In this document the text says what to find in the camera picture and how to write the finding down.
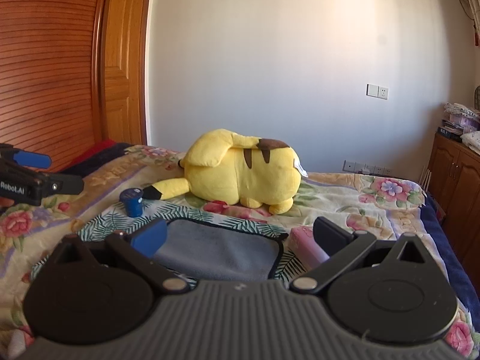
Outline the floral bed sheet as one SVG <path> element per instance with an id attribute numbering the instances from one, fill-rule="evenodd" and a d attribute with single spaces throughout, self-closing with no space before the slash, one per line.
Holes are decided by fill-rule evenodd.
<path id="1" fill-rule="evenodd" d="M 119 201 L 128 188 L 143 188 L 158 180 L 182 176 L 181 155 L 144 145 L 116 144 L 71 166 L 70 174 L 84 178 L 77 196 L 56 195 L 41 205 L 1 206 L 1 357 L 17 358 L 32 336 L 21 303 L 32 278 L 59 240 L 78 233 L 91 219 Z M 222 201 L 207 202 L 187 193 L 166 201 L 242 219 L 270 219 L 290 230 L 313 228 L 324 216 L 349 231 L 365 230 L 383 240 L 403 233 L 420 237 L 448 278 L 447 270 L 431 235 L 425 230 L 420 208 L 426 193 L 415 182 L 391 177 L 348 173 L 311 173 L 303 180 L 292 208 L 273 215 L 265 207 L 251 209 Z M 447 336 L 451 345 L 468 359 L 479 357 L 479 332 L 470 312 L 459 300 L 456 320 Z"/>

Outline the yellow Pikachu plush toy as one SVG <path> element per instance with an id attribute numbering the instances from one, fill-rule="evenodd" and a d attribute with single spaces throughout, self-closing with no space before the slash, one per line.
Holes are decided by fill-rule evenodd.
<path id="1" fill-rule="evenodd" d="M 289 211 L 308 174 L 294 149 L 283 141 L 243 136 L 226 129 L 204 133 L 179 162 L 181 178 L 158 181 L 143 197 L 168 200 L 192 193 L 203 200 L 268 206 L 272 215 Z"/>

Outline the dark blue blanket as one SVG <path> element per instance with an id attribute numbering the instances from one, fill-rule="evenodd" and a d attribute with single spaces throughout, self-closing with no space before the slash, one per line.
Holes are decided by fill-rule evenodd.
<path id="1" fill-rule="evenodd" d="M 425 205 L 420 208 L 420 211 L 425 230 L 433 238 L 439 255 L 445 264 L 450 285 L 461 303 L 469 311 L 475 331 L 479 332 L 479 297 L 442 229 L 437 218 L 435 201 L 429 193 L 426 195 Z"/>

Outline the wall power strip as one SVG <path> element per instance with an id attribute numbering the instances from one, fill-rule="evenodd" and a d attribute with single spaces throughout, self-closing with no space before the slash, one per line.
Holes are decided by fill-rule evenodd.
<path id="1" fill-rule="evenodd" d="M 370 165 L 366 163 L 356 163 L 345 160 L 343 162 L 343 171 L 372 176 L 391 176 L 392 170 L 384 166 Z"/>

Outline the blue cylindrical can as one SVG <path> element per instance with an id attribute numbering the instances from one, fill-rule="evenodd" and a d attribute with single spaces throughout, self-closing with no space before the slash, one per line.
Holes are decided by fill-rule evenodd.
<path id="1" fill-rule="evenodd" d="M 139 188 L 125 189 L 120 193 L 120 202 L 128 217 L 137 218 L 143 215 L 143 191 Z"/>

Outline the folded white floral cloth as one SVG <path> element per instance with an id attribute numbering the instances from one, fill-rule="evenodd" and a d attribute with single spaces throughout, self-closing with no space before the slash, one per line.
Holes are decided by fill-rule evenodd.
<path id="1" fill-rule="evenodd" d="M 480 131 L 465 133 L 460 138 L 465 146 L 477 155 L 480 155 Z"/>

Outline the red cloth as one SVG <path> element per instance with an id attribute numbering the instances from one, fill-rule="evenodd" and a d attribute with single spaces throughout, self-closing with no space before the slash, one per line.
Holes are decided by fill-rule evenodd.
<path id="1" fill-rule="evenodd" d="M 75 166 L 79 163 L 82 163 L 83 161 L 86 161 L 87 159 L 93 157 L 94 155 L 102 152 L 103 150 L 109 149 L 113 147 L 116 144 L 115 141 L 111 139 L 107 139 L 104 141 L 100 141 L 99 143 L 96 143 L 94 146 L 83 152 L 82 154 L 79 154 L 76 156 L 70 164 L 67 165 L 67 167 L 72 167 Z"/>

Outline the wooden cabinet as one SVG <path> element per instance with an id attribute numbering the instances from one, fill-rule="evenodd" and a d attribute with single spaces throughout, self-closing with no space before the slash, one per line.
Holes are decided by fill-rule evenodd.
<path id="1" fill-rule="evenodd" d="M 436 133 L 428 170 L 428 191 L 445 213 L 442 228 L 462 259 L 479 233 L 479 155 Z"/>

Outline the white wall switch socket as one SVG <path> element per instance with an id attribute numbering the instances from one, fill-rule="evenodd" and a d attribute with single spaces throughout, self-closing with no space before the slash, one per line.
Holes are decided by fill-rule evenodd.
<path id="1" fill-rule="evenodd" d="M 367 84 L 366 86 L 366 95 L 369 97 L 387 100 L 388 94 L 389 88 L 373 84 Z"/>

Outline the grey microfibre towel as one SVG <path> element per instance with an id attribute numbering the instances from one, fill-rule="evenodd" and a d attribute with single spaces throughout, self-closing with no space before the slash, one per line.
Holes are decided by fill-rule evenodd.
<path id="1" fill-rule="evenodd" d="M 174 219 L 153 259 L 195 280 L 250 282 L 271 279 L 283 251 L 282 242 L 271 236 Z"/>

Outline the wooden slatted wardrobe door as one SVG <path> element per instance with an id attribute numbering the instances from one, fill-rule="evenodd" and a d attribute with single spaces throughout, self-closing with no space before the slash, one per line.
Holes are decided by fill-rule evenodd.
<path id="1" fill-rule="evenodd" d="M 66 167 L 102 139 L 104 0 L 1 0 L 1 142 Z"/>

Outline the pink tissue pack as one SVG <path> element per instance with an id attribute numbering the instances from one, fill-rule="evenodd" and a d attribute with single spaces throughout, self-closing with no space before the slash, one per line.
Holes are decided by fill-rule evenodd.
<path id="1" fill-rule="evenodd" d="M 312 227 L 299 226 L 289 233 L 289 248 L 296 254 L 308 271 L 317 268 L 329 259 L 329 255 L 316 243 Z"/>

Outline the palm leaf print cloth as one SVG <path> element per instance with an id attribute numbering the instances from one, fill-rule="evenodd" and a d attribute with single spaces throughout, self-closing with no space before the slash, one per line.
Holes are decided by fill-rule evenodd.
<path id="1" fill-rule="evenodd" d="M 142 217 L 130 218 L 119 203 L 109 207 L 83 226 L 77 233 L 84 242 L 100 242 L 114 230 L 120 230 L 131 234 L 148 224 L 153 219 L 198 219 L 208 224 L 217 224 L 229 230 L 239 230 L 242 233 L 266 236 L 274 241 L 281 242 L 284 253 L 278 266 L 273 271 L 273 278 L 288 284 L 293 278 L 307 271 L 299 257 L 287 245 L 289 229 L 281 223 L 275 223 L 270 219 L 242 219 L 223 214 L 216 214 L 200 208 L 187 205 L 177 205 L 171 202 L 153 203 L 144 205 Z"/>

